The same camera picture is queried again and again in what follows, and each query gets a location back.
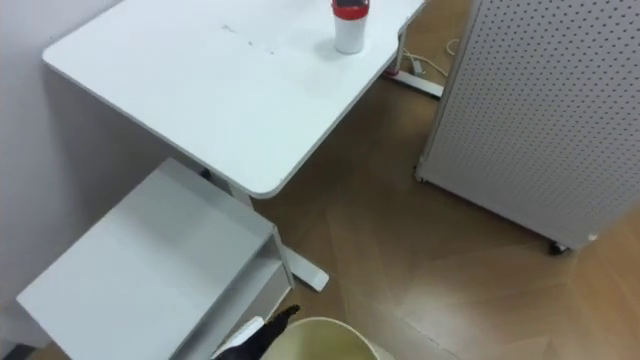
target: pegboard panel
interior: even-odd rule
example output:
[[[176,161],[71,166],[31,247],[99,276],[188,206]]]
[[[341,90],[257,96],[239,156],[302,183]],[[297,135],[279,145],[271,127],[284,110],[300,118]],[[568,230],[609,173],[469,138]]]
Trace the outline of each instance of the pegboard panel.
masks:
[[[579,247],[640,194],[640,1],[475,5],[418,176]]]

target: shelf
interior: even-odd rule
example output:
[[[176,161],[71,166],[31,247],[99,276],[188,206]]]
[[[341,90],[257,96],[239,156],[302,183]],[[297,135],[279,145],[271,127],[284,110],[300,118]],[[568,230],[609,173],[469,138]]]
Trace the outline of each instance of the shelf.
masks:
[[[227,335],[253,316],[268,317],[290,288],[282,261],[257,257],[216,302],[175,360],[206,360]],[[262,309],[252,310],[252,304]]]
[[[167,160],[18,301],[73,359],[168,359],[243,269],[264,284],[277,264],[253,260],[273,229]]]

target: power cord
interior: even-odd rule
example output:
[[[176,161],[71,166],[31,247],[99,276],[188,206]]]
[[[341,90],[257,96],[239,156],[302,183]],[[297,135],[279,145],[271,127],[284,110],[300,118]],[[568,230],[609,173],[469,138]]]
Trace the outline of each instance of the power cord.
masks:
[[[460,39],[452,39],[452,40],[449,40],[449,42],[447,42],[447,46],[445,47],[445,50],[447,51],[447,54],[449,54],[451,56],[455,56],[456,55],[456,53],[454,53],[451,50],[451,44],[453,44],[454,42],[459,42],[459,41],[460,41]],[[438,65],[434,64],[433,61],[431,61],[431,60],[429,60],[429,59],[427,59],[425,57],[412,54],[407,49],[402,49],[402,54],[404,56],[408,57],[409,60],[411,60],[411,66],[413,68],[413,74],[416,75],[416,76],[420,76],[420,75],[422,75],[424,73],[424,71],[422,71],[422,65],[420,64],[421,61],[431,65],[434,69],[436,69],[437,72],[442,74],[442,76],[444,76],[444,77],[448,77],[449,76],[449,74],[446,71],[442,70],[442,68],[440,68]]]

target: parquet floor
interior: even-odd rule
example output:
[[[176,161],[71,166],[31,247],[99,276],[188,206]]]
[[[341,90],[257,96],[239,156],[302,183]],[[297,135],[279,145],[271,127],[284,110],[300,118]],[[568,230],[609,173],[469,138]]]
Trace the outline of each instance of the parquet floor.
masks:
[[[433,0],[407,47],[448,68],[468,6]],[[547,256],[542,237],[415,182],[436,106],[378,80],[283,192],[256,202],[332,276],[286,303],[350,323],[398,360],[640,359],[640,210]],[[32,356],[58,358],[55,346]]]

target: desk foot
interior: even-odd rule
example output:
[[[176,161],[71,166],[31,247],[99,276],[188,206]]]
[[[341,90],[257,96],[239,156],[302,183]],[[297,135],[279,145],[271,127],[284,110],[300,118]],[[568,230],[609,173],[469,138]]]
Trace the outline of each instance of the desk foot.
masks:
[[[442,92],[444,91],[444,87],[436,83],[432,83],[431,81],[419,78],[415,75],[411,75],[408,72],[402,70],[398,71],[398,73],[396,73],[395,75],[387,74],[387,77],[389,79],[393,79],[407,86],[410,86],[413,89],[431,95],[436,99],[440,99],[442,97]]]
[[[291,250],[288,246],[283,246],[284,256],[287,258],[291,272],[305,284],[311,286],[315,291],[320,292],[329,282],[329,274],[324,272],[311,261],[302,255]]]

